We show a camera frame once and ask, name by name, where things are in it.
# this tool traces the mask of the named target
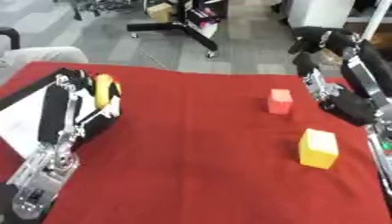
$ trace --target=gray carpet floor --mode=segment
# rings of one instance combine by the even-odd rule
[[[73,20],[66,2],[52,0],[0,0],[0,26],[18,29],[22,46],[77,46],[92,63],[155,67],[207,74],[294,74],[287,53],[293,39],[278,23],[269,6],[274,0],[229,0],[228,19],[213,36],[219,56],[206,58],[206,48],[181,32],[140,32],[131,38],[126,24],[151,21],[136,3],[126,13],[100,17],[83,14]],[[0,47],[6,47],[0,37]],[[337,73],[326,69],[327,76]]]

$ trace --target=chair wheel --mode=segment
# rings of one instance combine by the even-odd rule
[[[138,35],[137,33],[135,33],[135,32],[132,32],[132,33],[130,34],[130,36],[131,36],[133,39],[138,39],[138,38],[139,38],[139,35]]]
[[[218,55],[217,52],[212,52],[212,51],[206,52],[206,57],[208,57],[209,59],[215,58],[217,55]]]

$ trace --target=white cabinet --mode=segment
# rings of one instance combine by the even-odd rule
[[[354,0],[289,0],[292,6],[289,15],[291,27],[323,26],[343,27]]]

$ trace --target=yellow object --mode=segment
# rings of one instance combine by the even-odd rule
[[[329,169],[339,156],[335,134],[322,130],[307,129],[299,142],[301,165]]]
[[[147,13],[151,18],[160,23],[170,22],[172,6],[168,3],[154,5],[147,9]]]
[[[113,78],[108,74],[99,74],[95,76],[95,106],[98,109],[103,109],[110,104],[111,93],[110,86],[115,85],[119,94],[121,94],[121,87],[119,83],[114,83]]]

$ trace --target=red tablecloth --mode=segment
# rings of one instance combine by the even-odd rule
[[[80,148],[47,224],[390,223],[364,131],[320,111],[297,77],[34,63],[0,96],[60,67],[113,74],[123,116]],[[272,88],[291,90],[290,115],[266,112]],[[298,163],[307,128],[337,134],[330,170]],[[18,157],[0,151],[4,180]]]

